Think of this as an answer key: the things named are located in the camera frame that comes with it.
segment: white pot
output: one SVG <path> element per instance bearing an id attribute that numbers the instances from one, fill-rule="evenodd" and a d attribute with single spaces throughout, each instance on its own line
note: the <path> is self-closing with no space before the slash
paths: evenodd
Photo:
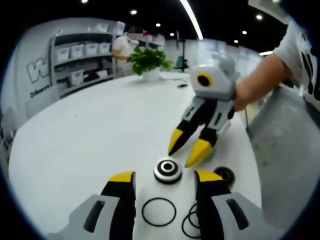
<path id="1" fill-rule="evenodd" d="M 155 82 L 159 80 L 160 78 L 160 67 L 157 67 L 156 69 L 153 69 L 151 71 L 146 71 L 143 73 L 143 80 L 148 82 Z"/>

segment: gray gripper housing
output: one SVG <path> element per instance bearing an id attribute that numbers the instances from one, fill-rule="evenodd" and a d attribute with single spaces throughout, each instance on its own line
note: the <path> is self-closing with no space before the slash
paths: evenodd
<path id="1" fill-rule="evenodd" d="M 110 240 L 111 223 L 120 198 L 92 195 L 69 216 L 68 225 L 49 240 Z"/>
<path id="2" fill-rule="evenodd" d="M 224 240 L 279 240 L 285 233 L 266 223 L 262 209 L 240 193 L 214 196 L 212 201 L 219 212 Z M 243 217 L 245 224 L 239 222 Z"/>

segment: white wall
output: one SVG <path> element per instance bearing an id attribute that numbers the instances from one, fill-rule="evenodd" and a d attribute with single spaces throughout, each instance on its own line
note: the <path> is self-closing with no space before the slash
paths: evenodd
<path id="1" fill-rule="evenodd" d="M 50 83 L 50 38 L 60 30 L 60 35 L 90 32 L 99 23 L 114 24 L 112 21 L 96 18 L 65 18 L 37 25 L 25 33 L 9 61 L 0 96 L 2 113 L 12 108 L 17 127 L 28 120 L 25 104 L 31 99 L 30 93 L 46 88 Z"/>
<path id="2" fill-rule="evenodd" d="M 211 58 L 211 53 L 216 50 L 223 50 L 229 53 L 235 61 L 237 71 L 242 77 L 248 76 L 263 58 L 258 52 L 248 48 L 230 46 L 225 42 L 213 39 L 186 40 L 185 58 L 192 67 L 205 63 Z M 177 49 L 175 40 L 167 40 L 164 51 L 167 58 L 176 64 L 178 56 L 182 55 L 182 43 L 179 43 L 179 49 Z"/>

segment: white table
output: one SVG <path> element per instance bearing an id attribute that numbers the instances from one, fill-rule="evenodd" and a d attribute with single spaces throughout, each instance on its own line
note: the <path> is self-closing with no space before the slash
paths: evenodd
<path id="1" fill-rule="evenodd" d="M 162 76 L 167 80 L 151 83 L 129 76 L 84 89 L 46 108 L 18 130 L 9 179 L 21 206 L 41 233 L 60 231 L 77 206 L 100 194 L 109 177 L 126 171 L 136 171 L 135 240 L 189 239 L 181 224 L 195 203 L 195 169 L 232 169 L 236 177 L 232 191 L 261 207 L 256 160 L 238 114 L 218 140 L 212 160 L 183 169 L 182 180 L 175 185 L 155 180 L 153 168 L 168 155 L 171 134 L 194 95 L 190 86 L 177 88 L 183 82 L 172 80 L 188 80 L 188 74 L 164 72 Z M 198 134 L 174 156 L 182 166 Z M 173 223 L 157 228 L 144 222 L 142 205 L 153 197 L 174 203 L 177 215 Z M 158 224 L 168 222 L 173 214 L 162 201 L 147 208 L 150 220 Z M 188 224 L 188 234 L 199 234 Z"/>

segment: potted plant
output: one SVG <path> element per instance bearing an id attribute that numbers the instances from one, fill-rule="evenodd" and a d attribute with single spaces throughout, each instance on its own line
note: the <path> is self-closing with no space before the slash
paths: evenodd
<path id="1" fill-rule="evenodd" d="M 166 59 L 164 51 L 146 48 L 141 50 L 138 46 L 134 48 L 129 62 L 133 63 L 132 70 L 146 81 L 156 81 L 160 77 L 160 70 L 169 69 L 173 62 Z"/>

